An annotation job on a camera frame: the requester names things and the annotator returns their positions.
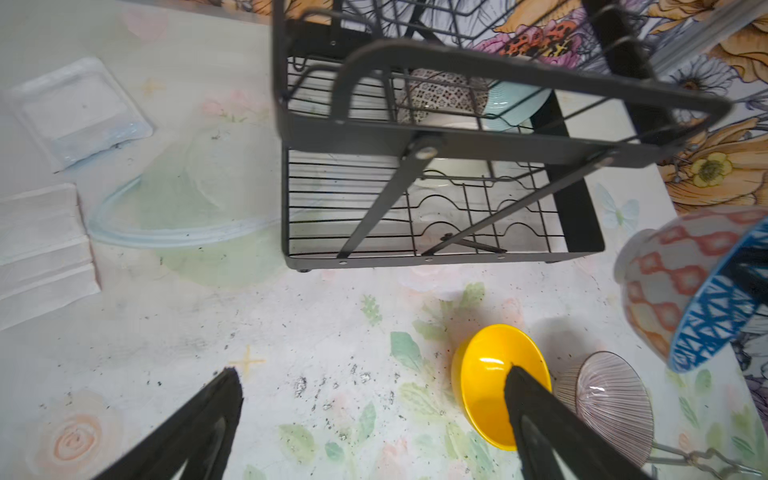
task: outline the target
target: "dish rack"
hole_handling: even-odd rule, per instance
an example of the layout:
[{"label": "dish rack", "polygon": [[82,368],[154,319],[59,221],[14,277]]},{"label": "dish rack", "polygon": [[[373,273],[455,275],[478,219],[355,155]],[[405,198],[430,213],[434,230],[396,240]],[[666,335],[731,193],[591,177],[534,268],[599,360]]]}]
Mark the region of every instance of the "dish rack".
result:
[{"label": "dish rack", "polygon": [[[557,262],[600,252],[584,177],[674,155],[730,109],[722,98],[655,81],[631,14],[611,0],[583,0],[586,19],[569,24],[548,50],[507,48],[525,35],[518,30],[499,51],[512,56],[479,51],[493,24],[536,0],[508,8],[502,0],[491,8],[492,1],[334,0],[330,10],[286,15],[283,0],[275,0],[273,94],[289,267]],[[489,9],[501,14],[486,26],[478,18]],[[576,68],[541,61],[575,35],[594,40],[594,52]],[[419,69],[462,78],[452,88],[468,92],[472,110],[414,104],[415,86],[445,86],[440,75]],[[537,90],[504,112],[486,113],[478,99],[499,82]],[[486,127],[547,90],[529,122]],[[580,103],[563,112],[563,98]],[[581,115],[608,105],[626,112],[630,134],[569,136]],[[696,120],[677,120],[683,111]],[[476,127],[419,123],[417,112],[458,115]],[[471,174],[452,171],[456,162],[472,165]]]}]

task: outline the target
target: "white table surface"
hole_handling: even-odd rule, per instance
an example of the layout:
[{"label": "white table surface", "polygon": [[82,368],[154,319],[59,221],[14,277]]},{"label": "white table surface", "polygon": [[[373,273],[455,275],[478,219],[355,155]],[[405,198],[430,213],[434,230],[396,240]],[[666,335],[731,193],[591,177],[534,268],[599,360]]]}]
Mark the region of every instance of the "white table surface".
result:
[{"label": "white table surface", "polygon": [[[72,182],[88,217],[178,137],[205,99],[245,91],[270,103],[269,27],[143,8],[150,20],[139,22],[142,40],[126,26],[136,8],[95,0],[3,6],[0,88],[93,55],[156,127],[153,137],[51,174],[0,104],[4,196]],[[278,182],[277,172],[257,181]],[[655,166],[603,169],[587,182],[603,185],[618,206],[639,200],[638,229],[675,215]],[[595,204],[598,216],[610,214]],[[659,443],[716,446],[768,468],[765,435],[730,349],[697,371],[668,373],[621,312],[612,266],[628,233],[604,228],[604,236],[604,253],[550,265],[310,273],[288,270],[268,236],[252,276],[233,280],[235,266],[224,264],[210,281],[172,270],[153,250],[94,242],[101,293],[0,332],[0,478],[90,478],[231,365],[245,401],[225,478],[521,478],[515,453],[485,445],[486,457],[465,460],[445,447],[446,436],[475,437],[443,394],[451,351],[493,323],[528,333],[555,378],[587,353],[619,354],[650,391]],[[361,310],[364,296],[380,321]],[[416,331],[414,322],[433,319],[427,310],[451,299],[447,338]],[[391,332],[408,333],[430,366],[417,372],[391,356]],[[51,445],[72,418],[95,422],[100,433],[74,458],[54,458]],[[286,442],[296,435],[304,443],[291,451]],[[661,467],[660,477],[709,478],[681,467]]]}]

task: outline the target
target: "butterfly illustration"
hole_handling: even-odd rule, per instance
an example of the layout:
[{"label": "butterfly illustration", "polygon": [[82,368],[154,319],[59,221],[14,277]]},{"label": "butterfly illustration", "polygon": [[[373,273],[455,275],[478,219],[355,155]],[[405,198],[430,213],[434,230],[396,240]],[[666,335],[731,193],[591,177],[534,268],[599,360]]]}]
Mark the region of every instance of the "butterfly illustration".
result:
[{"label": "butterfly illustration", "polygon": [[592,192],[603,209],[601,218],[603,227],[621,228],[628,235],[632,235],[637,230],[637,221],[640,218],[640,202],[633,198],[618,208],[614,198],[602,185],[595,184]]}]

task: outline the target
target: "yellow bowl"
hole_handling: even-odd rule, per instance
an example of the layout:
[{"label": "yellow bowl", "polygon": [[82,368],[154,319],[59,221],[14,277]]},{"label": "yellow bowl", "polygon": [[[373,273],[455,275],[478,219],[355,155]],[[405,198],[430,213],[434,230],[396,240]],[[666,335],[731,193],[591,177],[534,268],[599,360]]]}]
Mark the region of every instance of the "yellow bowl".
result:
[{"label": "yellow bowl", "polygon": [[486,326],[458,348],[451,364],[453,394],[467,420],[488,443],[509,451],[518,449],[504,400],[513,365],[552,391],[544,357],[533,340],[513,326]]}]

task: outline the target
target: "wire handle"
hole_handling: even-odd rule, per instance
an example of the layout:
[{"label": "wire handle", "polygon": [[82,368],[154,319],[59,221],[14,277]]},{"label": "wire handle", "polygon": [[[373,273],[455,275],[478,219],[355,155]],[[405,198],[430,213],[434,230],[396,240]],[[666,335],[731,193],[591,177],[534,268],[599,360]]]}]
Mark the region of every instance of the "wire handle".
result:
[{"label": "wire handle", "polygon": [[[758,475],[758,476],[763,475],[762,471],[756,468],[748,467],[746,465],[742,465],[738,462],[735,462],[734,460],[731,460],[730,458],[727,458],[722,453],[718,452],[716,449],[708,449],[706,452],[686,453],[674,447],[660,445],[656,442],[654,442],[654,448],[657,450],[661,450],[663,452],[674,453],[675,455],[679,455],[682,458],[649,457],[648,463],[656,463],[659,465],[690,465],[692,467],[698,468],[702,472],[709,472],[712,475],[714,475],[715,478],[719,478],[720,480],[724,480],[725,478],[728,478],[734,473],[747,473],[750,475]],[[712,457],[719,458],[723,462],[727,463],[729,466],[724,467],[720,470],[715,470],[709,465],[705,465],[704,463],[700,462],[701,460],[709,460]]]}]

